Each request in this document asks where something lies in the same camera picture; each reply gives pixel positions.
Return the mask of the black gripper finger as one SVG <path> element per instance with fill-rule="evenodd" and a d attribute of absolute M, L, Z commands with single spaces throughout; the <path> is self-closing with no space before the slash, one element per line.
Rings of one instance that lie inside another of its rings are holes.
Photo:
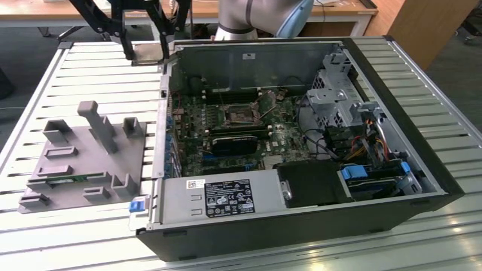
<path fill-rule="evenodd" d="M 170 58 L 167 36 L 174 35 L 177 32 L 185 30 L 189 14 L 189 0 L 177 1 L 177 3 L 178 9 L 175 10 L 173 17 L 169 18 L 163 11 L 161 1 L 145 1 L 145 9 L 161 34 L 159 41 L 162 46 L 163 60 Z"/>
<path fill-rule="evenodd" d="M 101 34 L 110 34 L 125 50 L 127 60 L 134 59 L 133 43 L 127 38 L 125 24 L 125 11 L 134 10 L 130 1 L 109 1 L 111 7 L 111 16 L 98 7 L 95 1 L 70 0 L 79 14 L 87 21 L 91 28 Z"/>

